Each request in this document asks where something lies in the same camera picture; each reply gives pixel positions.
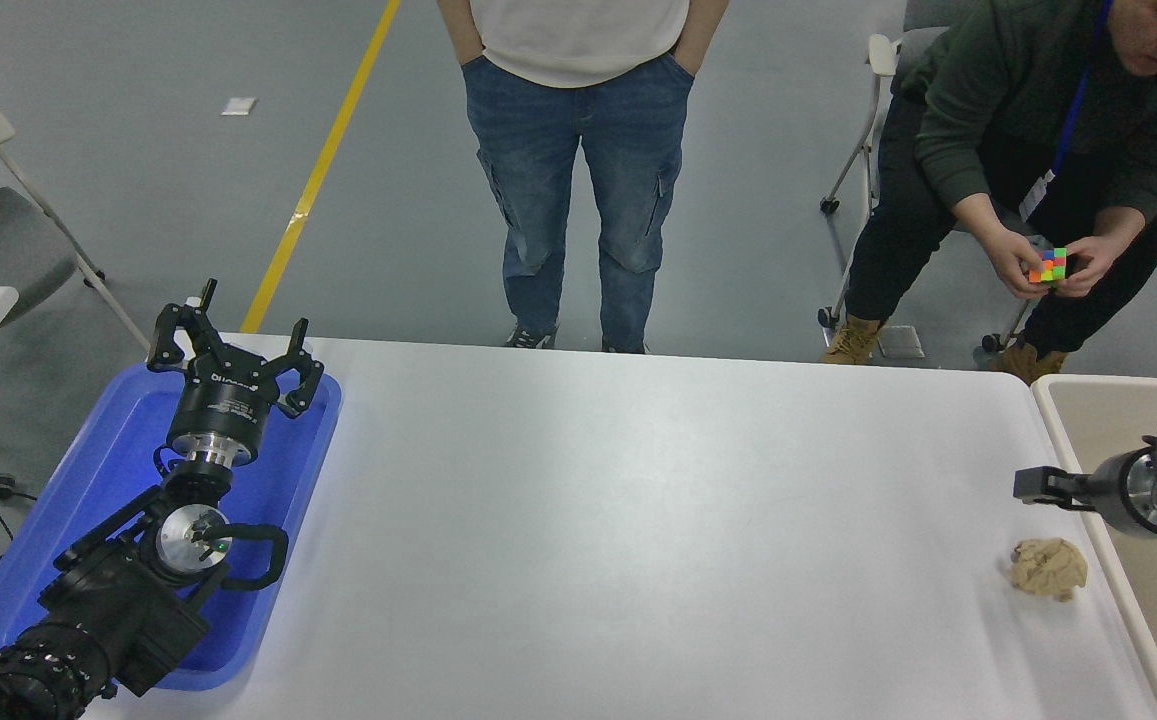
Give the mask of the person's left hand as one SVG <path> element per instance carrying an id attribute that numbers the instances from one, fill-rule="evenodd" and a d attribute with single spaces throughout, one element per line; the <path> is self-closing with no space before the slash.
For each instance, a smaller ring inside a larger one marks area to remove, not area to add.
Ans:
<path id="1" fill-rule="evenodd" d="M 1068 270 L 1062 282 L 1055 284 L 1054 295 L 1062 299 L 1089 296 L 1127 247 L 1126 241 L 1113 234 L 1091 234 L 1068 243 L 1066 250 L 1068 260 L 1073 260 L 1073 270 Z"/>

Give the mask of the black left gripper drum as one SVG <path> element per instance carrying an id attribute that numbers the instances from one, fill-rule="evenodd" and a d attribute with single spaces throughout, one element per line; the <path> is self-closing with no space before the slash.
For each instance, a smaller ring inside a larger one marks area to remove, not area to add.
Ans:
<path id="1" fill-rule="evenodd" d="M 258 460 L 270 410 L 278 397 L 277 379 L 259 372 L 239 379 L 180 368 L 184 391 L 168 425 L 167 446 L 180 456 L 220 455 L 220 464 L 243 466 Z"/>

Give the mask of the person's right hand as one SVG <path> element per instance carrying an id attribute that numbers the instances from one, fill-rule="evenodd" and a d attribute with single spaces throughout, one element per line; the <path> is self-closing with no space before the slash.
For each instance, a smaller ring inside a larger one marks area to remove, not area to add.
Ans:
<path id="1" fill-rule="evenodd" d="M 1030 281 L 1032 270 L 1042 269 L 1042 256 L 1027 237 L 1000 227 L 986 233 L 979 243 L 998 281 L 1014 297 L 1039 300 L 1049 292 L 1048 284 Z"/>

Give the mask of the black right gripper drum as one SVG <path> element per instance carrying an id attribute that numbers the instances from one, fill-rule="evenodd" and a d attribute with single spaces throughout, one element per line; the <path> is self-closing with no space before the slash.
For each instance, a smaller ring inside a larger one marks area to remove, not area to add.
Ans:
<path id="1" fill-rule="evenodd" d="M 1105 523 L 1126 536 L 1154 536 L 1154 465 L 1149 450 L 1126 451 L 1105 460 L 1090 475 L 1090 505 Z"/>

